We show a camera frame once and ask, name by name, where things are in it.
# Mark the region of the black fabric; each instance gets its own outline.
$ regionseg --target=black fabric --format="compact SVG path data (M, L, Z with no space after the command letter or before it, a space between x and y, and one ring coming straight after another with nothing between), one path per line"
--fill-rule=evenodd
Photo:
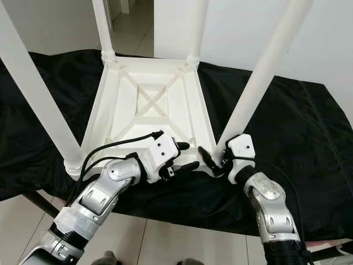
M46 56L31 54L50 93L81 143L103 70L100 52L84 50ZM200 63L199 78L218 140L250 76L249 71ZM74 185L62 157L0 65L0 200L44 189L67 198ZM353 237L353 132L322 84L275 77L251 119L256 157L280 167L300 194L307 240ZM266 165L258 170L286 190L288 183ZM203 172L167 183L130 187L115 211L177 224L256 235L252 207L241 189Z

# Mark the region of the robotic hand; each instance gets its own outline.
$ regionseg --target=robotic hand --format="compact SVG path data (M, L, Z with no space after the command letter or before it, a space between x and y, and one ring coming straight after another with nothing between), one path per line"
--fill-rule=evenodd
M286 193L276 182L255 169L252 138L242 134L226 141L221 165L199 147L214 175L226 175L241 185L256 210L256 222L268 264L307 264L309 253L301 242L293 216L286 206Z
M154 183L168 180L179 171L194 170L193 162L174 169L173 160L188 143L157 132L154 141L138 155L131 153L123 160L108 162L99 178L91 182L70 207L64 207L38 244L20 262L23 265L77 264L84 248L117 203L118 196L130 185L145 179Z

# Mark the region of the tile floor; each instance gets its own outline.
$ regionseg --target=tile floor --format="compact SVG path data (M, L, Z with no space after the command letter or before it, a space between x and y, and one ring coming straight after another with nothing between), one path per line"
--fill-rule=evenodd
M153 0L136 0L130 15L113 22L112 41L118 53L153 57ZM57 198L41 192L60 209ZM0 202L0 264L15 265L52 223L24 197ZM172 265L187 257L206 265L264 265L260 239L254 236L169 224L111 214L87 245L79 264L87 265L112 250L124 265Z

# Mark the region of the black cloth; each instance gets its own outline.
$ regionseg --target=black cloth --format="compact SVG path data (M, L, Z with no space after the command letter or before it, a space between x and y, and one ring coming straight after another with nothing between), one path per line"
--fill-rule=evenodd
M30 55L81 143L103 70L100 52ZM198 74L218 140L251 72L202 62ZM67 198L74 181L3 64L0 124L0 200L38 189ZM353 132L324 85L275 77L245 132L253 138L256 157L275 164L294 182L307 240L353 238ZM296 216L288 183L267 165L257 163L256 167L284 187L287 206ZM258 234L252 207L241 189L203 172L130 187L120 196L115 211Z

